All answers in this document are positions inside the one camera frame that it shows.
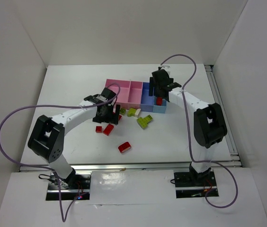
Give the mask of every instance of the purple cable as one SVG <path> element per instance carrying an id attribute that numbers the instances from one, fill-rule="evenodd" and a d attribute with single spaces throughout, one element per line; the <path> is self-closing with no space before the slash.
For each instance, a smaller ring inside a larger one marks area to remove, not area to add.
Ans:
<path id="1" fill-rule="evenodd" d="M 13 114 L 15 114 L 15 113 L 17 113 L 17 112 L 19 112 L 19 111 L 21 111 L 21 110 L 30 109 L 30 108 L 39 108 L 39 107 L 54 107 L 54 108 L 64 108 L 64 109 L 81 109 L 81 108 L 84 108 L 84 109 L 85 109 L 85 108 L 91 108 L 91 107 L 95 107 L 95 106 L 105 105 L 105 104 L 107 104 L 107 103 L 109 103 L 109 102 L 112 102 L 115 98 L 117 98 L 117 96 L 119 95 L 119 93 L 120 93 L 120 91 L 121 91 L 121 87 L 120 87 L 120 85 L 118 85 L 117 83 L 112 83 L 112 84 L 110 84 L 108 87 L 110 87 L 110 86 L 112 86 L 112 85 L 117 85 L 117 86 L 119 87 L 119 90 L 118 90 L 117 94 L 116 94 L 113 98 L 111 98 L 111 99 L 109 99 L 109 100 L 107 100 L 107 101 L 105 101 L 105 102 L 103 102 L 103 103 L 100 103 L 100 104 L 88 105 L 88 106 L 84 106 L 84 107 L 82 107 L 82 106 L 67 106 L 67 105 L 28 105 L 28 106 L 23 106 L 23 107 L 21 107 L 21 108 L 18 108 L 18 109 L 16 109 L 16 110 L 12 111 L 11 113 L 9 113 L 9 114 L 2 120 L 2 122 L 0 123 L 0 133 L 1 133 L 2 126 L 3 126 L 4 123 L 7 121 L 7 119 L 10 118 Z M 7 158 L 9 161 L 11 161 L 11 162 L 13 162 L 13 163 L 15 163 L 15 164 L 17 164 L 17 165 L 20 165 L 20 166 L 27 166 L 27 167 L 34 167 L 34 168 L 41 168 L 41 169 L 47 169 L 47 170 L 51 170 L 51 171 L 53 171 L 54 176 L 55 176 L 56 179 L 58 180 L 60 211 L 61 211 L 62 221 L 65 222 L 65 221 L 66 221 L 66 218 L 67 218 L 68 210 L 70 209 L 71 205 L 77 200 L 77 198 L 78 198 L 79 196 L 83 195 L 84 193 L 83 193 L 83 194 L 80 194 L 80 195 L 78 195 L 78 196 L 76 196 L 76 197 L 73 199 L 73 201 L 72 201 L 72 202 L 70 203 L 70 205 L 68 206 L 68 208 L 67 208 L 67 210 L 66 210 L 66 213 L 65 213 L 65 217 L 64 217 L 64 214 L 63 214 L 63 207 L 62 207 L 61 186 L 60 186 L 60 184 L 59 184 L 59 183 L 60 183 L 60 180 L 59 180 L 60 178 L 59 178 L 58 174 L 54 171 L 54 169 L 52 169 L 52 168 L 50 168 L 50 167 L 47 167 L 47 166 L 38 166 L 38 165 L 24 164 L 24 163 L 21 163 L 21 162 L 18 162 L 18 161 L 16 161 L 16 160 L 12 159 L 12 158 L 9 157 L 9 156 L 6 154 L 6 152 L 4 151 L 4 149 L 3 149 L 2 145 L 1 145 L 1 140 L 0 140 L 0 151 L 1 151 L 1 153 L 4 155 L 5 158 Z"/>
<path id="2" fill-rule="evenodd" d="M 192 76 L 185 82 L 185 84 L 184 84 L 183 87 L 182 87 L 182 96 L 183 96 L 183 100 L 184 100 L 184 109 L 185 109 L 185 115 L 186 115 L 187 132 L 188 132 L 188 147 L 189 147 L 189 155 L 190 155 L 190 158 L 191 158 L 191 160 L 192 160 L 193 162 L 195 162 L 195 163 L 204 163 L 204 162 L 206 162 L 206 163 L 215 163 L 215 164 L 217 164 L 217 165 L 219 165 L 219 166 L 221 166 L 221 167 L 223 167 L 224 169 L 227 170 L 227 172 L 231 175 L 231 177 L 232 177 L 232 179 L 233 179 L 233 182 L 234 182 L 234 184 L 235 184 L 235 187 L 236 187 L 236 195 L 235 195 L 233 201 L 232 201 L 231 203 L 229 203 L 228 205 L 225 205 L 225 206 L 216 206 L 216 205 L 212 204 L 212 203 L 208 200 L 208 197 L 207 197 L 207 196 L 208 196 L 208 194 L 209 194 L 210 192 L 212 192 L 212 191 L 215 190 L 215 189 L 211 189 L 211 190 L 209 190 L 208 192 L 206 192 L 206 194 L 205 194 L 205 199 L 206 199 L 206 201 L 207 201 L 211 206 L 213 206 L 213 207 L 215 207 L 215 208 L 227 208 L 227 207 L 230 207 L 230 206 L 231 206 L 232 204 L 234 204 L 235 201 L 237 200 L 237 198 L 238 198 L 238 193 L 239 193 L 238 184 L 237 184 L 237 181 L 236 181 L 234 175 L 232 174 L 232 172 L 231 172 L 226 166 L 222 165 L 222 164 L 219 163 L 219 162 L 215 162 L 215 161 L 211 161 L 211 160 L 201 160 L 201 161 L 196 161 L 196 160 L 194 159 L 193 155 L 192 155 L 190 124 L 189 124 L 189 117 L 188 117 L 187 104 L 186 104 L 186 99 L 185 99 L 185 94 L 184 94 L 184 88 L 185 88 L 185 86 L 192 80 L 192 78 L 193 78 L 193 77 L 195 76 L 195 74 L 196 74 L 196 62 L 195 62 L 191 57 L 189 57 L 189 56 L 187 56 L 187 55 L 185 55 L 185 54 L 174 54 L 174 55 L 168 57 L 166 60 L 164 60 L 164 61 L 161 63 L 161 66 L 162 66 L 166 61 L 168 61 L 169 59 L 171 59 L 171 58 L 173 58 L 173 57 L 176 57 L 176 56 L 182 56 L 182 57 L 186 57 L 186 58 L 190 59 L 190 60 L 192 61 L 192 63 L 194 64 L 194 66 L 195 66 L 194 73 L 193 73 Z"/>

